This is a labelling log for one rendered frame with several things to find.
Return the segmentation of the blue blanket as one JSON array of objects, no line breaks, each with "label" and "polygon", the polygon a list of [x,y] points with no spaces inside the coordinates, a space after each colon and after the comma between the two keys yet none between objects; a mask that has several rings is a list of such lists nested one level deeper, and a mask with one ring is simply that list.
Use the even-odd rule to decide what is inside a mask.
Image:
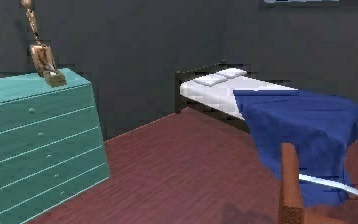
[{"label": "blue blanket", "polygon": [[281,176],[281,145],[292,144],[299,172],[351,183],[344,168],[347,148],[358,135],[358,105],[340,96],[306,90],[235,90],[259,158]]}]

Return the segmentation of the dark wooden bed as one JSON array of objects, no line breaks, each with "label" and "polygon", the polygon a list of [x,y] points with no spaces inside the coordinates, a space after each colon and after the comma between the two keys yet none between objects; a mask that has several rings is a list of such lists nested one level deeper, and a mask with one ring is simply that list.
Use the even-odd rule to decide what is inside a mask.
[{"label": "dark wooden bed", "polygon": [[[218,71],[238,68],[245,70],[245,76],[228,79],[212,87],[194,82],[197,77],[214,74]],[[236,129],[249,133],[243,115],[236,104],[234,90],[280,90],[291,91],[291,87],[278,84],[276,81],[262,81],[256,78],[249,64],[227,63],[225,60],[217,64],[175,73],[175,112],[180,114],[184,108],[191,108],[212,117]]]}]

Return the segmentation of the teal chest of drawers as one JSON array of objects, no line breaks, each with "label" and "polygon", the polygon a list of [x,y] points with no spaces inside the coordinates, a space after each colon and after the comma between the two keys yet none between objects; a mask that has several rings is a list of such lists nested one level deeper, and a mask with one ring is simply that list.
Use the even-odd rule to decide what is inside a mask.
[{"label": "teal chest of drawers", "polygon": [[92,84],[0,78],[0,224],[23,224],[110,176]]}]

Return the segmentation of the brown wooden chair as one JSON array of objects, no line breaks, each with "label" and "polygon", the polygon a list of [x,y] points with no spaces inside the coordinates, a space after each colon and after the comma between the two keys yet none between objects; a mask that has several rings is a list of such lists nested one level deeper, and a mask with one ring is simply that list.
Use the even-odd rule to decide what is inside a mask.
[{"label": "brown wooden chair", "polygon": [[358,190],[354,187],[300,174],[299,160],[294,146],[291,143],[282,143],[278,224],[347,224],[335,218],[307,211],[303,204],[300,180],[344,190],[358,197]]}]

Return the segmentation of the white pillow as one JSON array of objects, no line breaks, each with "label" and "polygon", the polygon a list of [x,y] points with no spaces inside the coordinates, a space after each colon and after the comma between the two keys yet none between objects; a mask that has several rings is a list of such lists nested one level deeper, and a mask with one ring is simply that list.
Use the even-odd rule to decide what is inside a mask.
[{"label": "white pillow", "polygon": [[245,76],[247,72],[238,68],[228,68],[217,72],[218,75],[224,76],[228,79],[234,79],[239,76]]},{"label": "white pillow", "polygon": [[226,77],[218,75],[216,73],[208,74],[208,75],[197,77],[194,79],[194,82],[204,85],[204,86],[208,86],[208,87],[212,87],[214,85],[217,85],[219,83],[226,82],[226,81],[227,81]]}]

